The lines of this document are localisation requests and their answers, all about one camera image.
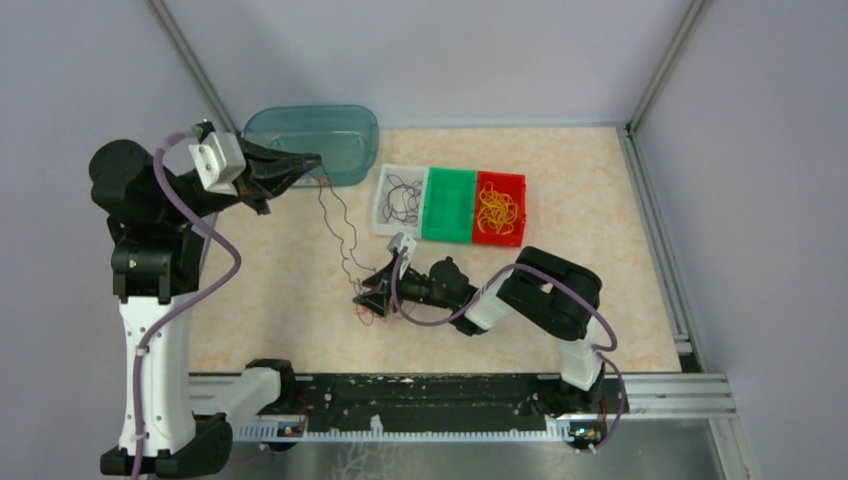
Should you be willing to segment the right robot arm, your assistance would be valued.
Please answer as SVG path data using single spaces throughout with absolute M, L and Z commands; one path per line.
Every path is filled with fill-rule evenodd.
M 520 316 L 554 337 L 560 354 L 560 390 L 569 408 L 590 411 L 602 398 L 603 353 L 618 346 L 600 314 L 601 279 L 591 270 L 535 247 L 498 270 L 480 287 L 471 284 L 452 257 L 429 272 L 410 267 L 407 248 L 361 283 L 353 302 L 372 314 L 397 313 L 417 324 L 407 302 L 450 311 L 445 323 L 466 336 L 482 335 L 500 321 Z

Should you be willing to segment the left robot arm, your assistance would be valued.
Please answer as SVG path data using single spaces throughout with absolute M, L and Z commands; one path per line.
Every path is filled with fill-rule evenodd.
M 90 160 L 93 202 L 114 243 L 112 289 L 126 343 L 126 403 L 118 443 L 101 472 L 137 479 L 193 479 L 228 463 L 236 432 L 269 407 L 300 399 L 291 363 L 256 359 L 199 408 L 189 392 L 193 308 L 240 270 L 236 247 L 207 217 L 242 204 L 260 215 L 322 164 L 215 131 L 210 124 L 170 135 L 154 152 L 119 139 Z

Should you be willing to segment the blue transparent plastic tub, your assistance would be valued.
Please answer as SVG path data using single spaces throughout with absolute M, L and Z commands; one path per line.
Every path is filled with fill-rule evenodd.
M 254 114 L 242 129 L 250 142 L 291 153 L 315 153 L 323 165 L 296 184 L 313 187 L 320 181 L 352 186 L 365 179 L 380 144 L 375 114 L 359 105 L 273 107 Z

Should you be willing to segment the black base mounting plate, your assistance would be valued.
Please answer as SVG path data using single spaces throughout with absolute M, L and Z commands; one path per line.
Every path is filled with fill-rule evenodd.
M 617 398 L 611 380 L 584 392 L 556 374 L 313 374 L 261 412 L 291 414 L 310 433 L 524 433 L 564 414 L 609 413 Z

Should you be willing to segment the white plastic bin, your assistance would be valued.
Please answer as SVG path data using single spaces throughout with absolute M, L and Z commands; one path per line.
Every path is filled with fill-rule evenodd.
M 383 164 L 372 205 L 372 232 L 393 236 L 398 232 L 420 239 L 429 168 Z

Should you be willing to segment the green plastic bin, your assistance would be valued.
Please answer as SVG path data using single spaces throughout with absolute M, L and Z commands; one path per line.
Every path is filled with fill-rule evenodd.
M 471 242 L 477 172 L 432 167 L 429 169 L 421 237 L 425 240 Z

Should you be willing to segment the red plastic bin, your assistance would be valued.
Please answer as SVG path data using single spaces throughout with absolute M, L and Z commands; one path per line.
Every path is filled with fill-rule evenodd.
M 526 227 L 524 175 L 477 172 L 472 242 L 498 247 L 520 247 Z

